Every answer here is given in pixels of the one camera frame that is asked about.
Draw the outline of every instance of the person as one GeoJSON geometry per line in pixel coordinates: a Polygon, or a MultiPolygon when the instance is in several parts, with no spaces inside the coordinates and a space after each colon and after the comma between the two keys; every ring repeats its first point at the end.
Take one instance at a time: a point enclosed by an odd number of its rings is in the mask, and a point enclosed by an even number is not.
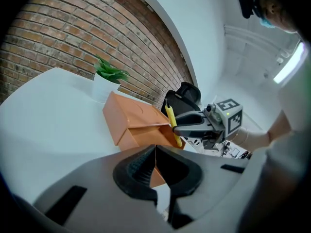
{"type": "MultiPolygon", "coordinates": [[[[255,14],[260,18],[260,23],[263,26],[277,27],[288,33],[297,32],[292,16],[279,0],[239,0],[239,4],[244,18],[250,18],[255,14]]],[[[302,81],[305,81],[303,79],[310,77],[310,65],[309,61],[301,62],[300,65],[299,73],[295,74],[290,82],[283,85],[280,91],[279,99],[282,111],[271,128],[267,132],[251,132],[241,127],[228,138],[229,141],[253,152],[261,147],[269,146],[281,136],[304,129],[310,123],[306,109],[309,105],[304,101],[305,97],[310,97],[307,94],[309,89],[301,85],[302,81]],[[299,96],[295,96],[295,92],[292,93],[293,87],[299,87],[299,96]]]]}

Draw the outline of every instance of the brick wall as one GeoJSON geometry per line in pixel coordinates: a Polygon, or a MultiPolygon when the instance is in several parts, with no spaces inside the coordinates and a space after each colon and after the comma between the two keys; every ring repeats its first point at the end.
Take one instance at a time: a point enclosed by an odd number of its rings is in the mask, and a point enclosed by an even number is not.
{"type": "Polygon", "coordinates": [[[96,54],[130,73],[120,91],[160,108],[192,82],[173,37],[142,0],[29,0],[0,52],[0,102],[53,67],[93,79],[96,54]]]}

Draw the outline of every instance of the potted plant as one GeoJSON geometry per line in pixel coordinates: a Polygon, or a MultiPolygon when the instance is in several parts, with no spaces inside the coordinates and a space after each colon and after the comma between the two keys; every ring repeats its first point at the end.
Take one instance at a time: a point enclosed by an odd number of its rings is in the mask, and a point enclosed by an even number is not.
{"type": "Polygon", "coordinates": [[[109,94],[119,88],[119,80],[127,80],[129,73],[112,67],[108,61],[98,55],[97,58],[99,60],[94,65],[96,73],[93,81],[92,95],[94,100],[105,103],[109,94]]]}

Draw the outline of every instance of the ceiling light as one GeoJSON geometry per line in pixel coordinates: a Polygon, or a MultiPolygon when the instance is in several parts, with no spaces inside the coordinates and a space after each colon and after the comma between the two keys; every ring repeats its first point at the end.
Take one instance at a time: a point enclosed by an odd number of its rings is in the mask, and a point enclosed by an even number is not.
{"type": "Polygon", "coordinates": [[[304,44],[300,42],[290,60],[273,79],[274,82],[281,83],[295,69],[295,67],[298,65],[300,61],[303,51],[304,51],[304,44]]]}

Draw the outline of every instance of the green succulent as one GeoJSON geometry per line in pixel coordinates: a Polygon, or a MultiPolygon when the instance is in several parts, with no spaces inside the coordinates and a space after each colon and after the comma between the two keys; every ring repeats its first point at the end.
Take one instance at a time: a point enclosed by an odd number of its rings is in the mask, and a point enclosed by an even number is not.
{"type": "Polygon", "coordinates": [[[113,83],[120,84],[119,80],[127,80],[129,73],[124,70],[117,69],[112,67],[111,64],[97,55],[98,63],[94,66],[96,68],[96,73],[103,77],[106,80],[109,80],[113,83]]]}

